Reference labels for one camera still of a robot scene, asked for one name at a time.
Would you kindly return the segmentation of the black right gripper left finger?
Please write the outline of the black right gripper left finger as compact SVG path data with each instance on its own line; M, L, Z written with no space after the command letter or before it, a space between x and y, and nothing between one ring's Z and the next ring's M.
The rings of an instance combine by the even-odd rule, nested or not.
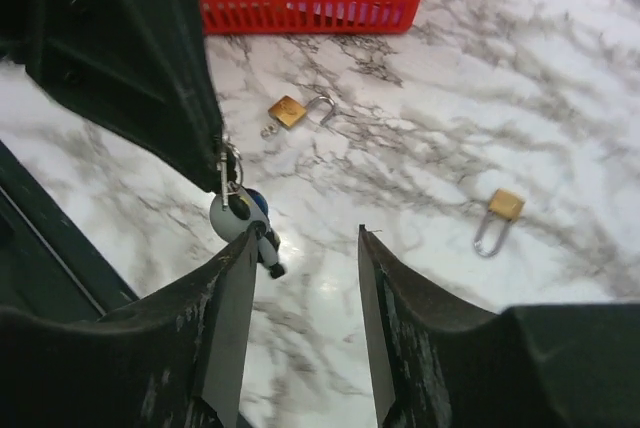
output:
M95 322L1 312L5 427L233 427L257 235Z

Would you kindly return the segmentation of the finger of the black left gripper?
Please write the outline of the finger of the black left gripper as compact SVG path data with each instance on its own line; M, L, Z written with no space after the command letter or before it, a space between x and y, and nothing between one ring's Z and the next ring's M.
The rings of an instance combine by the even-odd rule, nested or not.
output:
M219 190L199 0L1 0L1 54L63 107Z

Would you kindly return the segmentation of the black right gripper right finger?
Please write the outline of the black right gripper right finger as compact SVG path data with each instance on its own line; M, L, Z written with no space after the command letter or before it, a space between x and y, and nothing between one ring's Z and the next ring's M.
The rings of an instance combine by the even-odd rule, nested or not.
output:
M361 229L358 271L381 427L635 427L639 307L494 314L402 263Z

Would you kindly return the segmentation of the key with robot keychain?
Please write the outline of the key with robot keychain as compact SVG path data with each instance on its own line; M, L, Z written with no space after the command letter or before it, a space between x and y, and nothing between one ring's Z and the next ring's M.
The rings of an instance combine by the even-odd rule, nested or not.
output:
M215 233L232 242L252 224L256 226L258 262L273 279L286 273L279 257L280 238L272 228L266 199L257 190L245 188L243 167L237 148L227 137L216 160L218 184L209 209L209 219Z

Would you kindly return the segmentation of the small silver key with ring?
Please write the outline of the small silver key with ring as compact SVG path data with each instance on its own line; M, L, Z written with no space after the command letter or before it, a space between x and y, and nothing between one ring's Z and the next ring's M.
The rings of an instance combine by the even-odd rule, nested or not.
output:
M261 130L260 134L263 139L268 139L277 134L279 130L280 126L278 123L270 123Z

